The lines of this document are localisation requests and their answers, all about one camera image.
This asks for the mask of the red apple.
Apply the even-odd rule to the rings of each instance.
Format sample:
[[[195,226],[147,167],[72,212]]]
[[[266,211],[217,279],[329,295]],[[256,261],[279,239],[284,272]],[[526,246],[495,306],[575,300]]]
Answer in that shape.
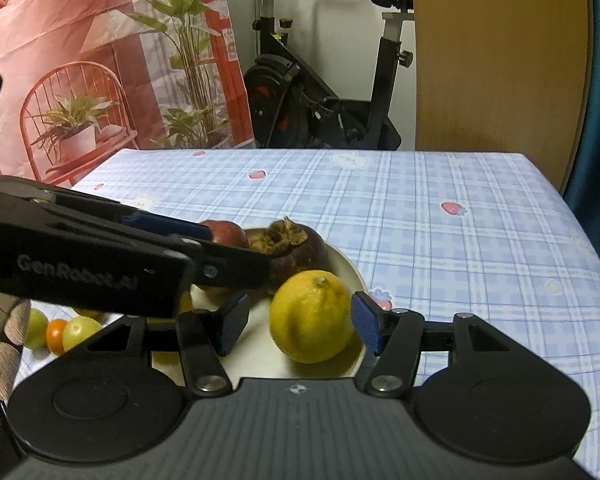
[[[238,248],[250,248],[249,238],[245,230],[237,223],[226,220],[204,220],[201,222],[212,235],[215,244]]]

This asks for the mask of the yellow lemon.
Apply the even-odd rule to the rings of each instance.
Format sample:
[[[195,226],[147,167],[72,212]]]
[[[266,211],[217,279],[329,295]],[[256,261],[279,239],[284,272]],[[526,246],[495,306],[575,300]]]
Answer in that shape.
[[[334,358],[354,335],[351,298],[350,288],[328,271],[294,275],[277,289],[268,311],[274,344],[301,364]]]
[[[186,292],[182,293],[180,298],[180,302],[178,303],[178,310],[176,310],[173,316],[169,316],[168,318],[148,318],[148,324],[159,324],[159,323],[172,323],[175,319],[185,312],[190,312],[193,310],[193,299],[192,292],[190,290],[186,290]]]

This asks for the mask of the dark purple mangosteen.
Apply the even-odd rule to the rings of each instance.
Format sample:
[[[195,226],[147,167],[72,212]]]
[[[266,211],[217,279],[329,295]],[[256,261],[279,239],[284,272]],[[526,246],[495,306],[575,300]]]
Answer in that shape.
[[[327,247],[321,235],[289,217],[266,228],[248,229],[246,234],[249,247],[270,259],[266,284],[270,294],[300,272],[327,269]]]

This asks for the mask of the orange tangerine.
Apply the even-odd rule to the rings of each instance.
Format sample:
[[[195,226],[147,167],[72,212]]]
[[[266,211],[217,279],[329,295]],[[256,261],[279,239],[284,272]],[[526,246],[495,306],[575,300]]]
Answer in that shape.
[[[45,342],[47,350],[54,356],[61,356],[65,353],[62,336],[68,324],[63,318],[54,318],[47,323],[45,331]]]

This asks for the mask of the beige round plate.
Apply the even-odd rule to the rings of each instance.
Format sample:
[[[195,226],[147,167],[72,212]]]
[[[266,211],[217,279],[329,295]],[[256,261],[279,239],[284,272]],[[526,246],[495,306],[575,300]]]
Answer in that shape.
[[[351,377],[364,349],[350,302],[365,289],[360,272],[332,245],[319,269],[290,278],[277,292],[261,287],[230,295],[190,286],[175,337],[182,348],[155,351],[152,365],[208,394],[235,390],[248,378]]]

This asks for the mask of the yellow green round fruit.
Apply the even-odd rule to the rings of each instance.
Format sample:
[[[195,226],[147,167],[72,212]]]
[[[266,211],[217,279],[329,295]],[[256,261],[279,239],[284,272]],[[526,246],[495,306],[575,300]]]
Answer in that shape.
[[[102,329],[102,324],[88,318],[87,316],[77,316],[69,321],[62,332],[62,348],[69,351],[72,348],[82,344],[88,338]]]

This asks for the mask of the brownish green orange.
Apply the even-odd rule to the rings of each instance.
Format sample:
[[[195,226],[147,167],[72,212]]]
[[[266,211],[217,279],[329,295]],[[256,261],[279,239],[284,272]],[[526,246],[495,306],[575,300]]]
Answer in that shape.
[[[76,314],[79,316],[85,316],[86,318],[92,318],[93,320],[96,320],[96,321],[99,321],[104,317],[104,314],[102,312],[94,311],[94,310],[74,308],[73,311],[76,312]]]

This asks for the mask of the blue plaid tablecloth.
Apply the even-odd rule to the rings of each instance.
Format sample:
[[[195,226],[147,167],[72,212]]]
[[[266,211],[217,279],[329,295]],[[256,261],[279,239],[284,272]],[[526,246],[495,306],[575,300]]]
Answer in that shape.
[[[600,478],[600,258],[527,157],[124,150],[76,187],[192,221],[289,217],[340,249],[382,306],[480,315],[585,388],[577,458]]]

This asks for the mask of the printed backdrop cloth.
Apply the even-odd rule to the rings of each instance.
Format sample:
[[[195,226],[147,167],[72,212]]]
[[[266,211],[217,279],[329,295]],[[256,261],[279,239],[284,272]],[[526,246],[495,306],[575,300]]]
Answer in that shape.
[[[253,142],[227,0],[0,0],[0,174]]]

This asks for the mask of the black exercise bike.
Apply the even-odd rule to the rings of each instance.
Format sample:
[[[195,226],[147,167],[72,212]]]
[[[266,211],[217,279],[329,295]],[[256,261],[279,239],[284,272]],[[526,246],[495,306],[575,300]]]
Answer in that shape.
[[[259,54],[252,22],[257,0],[227,0],[240,66],[245,72]],[[379,6],[370,0],[274,0],[276,18],[292,18],[289,43],[345,99],[370,100],[379,37],[384,31]],[[401,136],[399,150],[415,149],[415,61],[399,67],[390,119]]]

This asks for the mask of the wooden door panel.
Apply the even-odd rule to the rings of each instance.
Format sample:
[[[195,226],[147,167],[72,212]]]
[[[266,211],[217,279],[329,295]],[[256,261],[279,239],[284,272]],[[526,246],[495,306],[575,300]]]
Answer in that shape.
[[[568,180],[590,83],[590,0],[415,0],[419,151],[524,154]]]

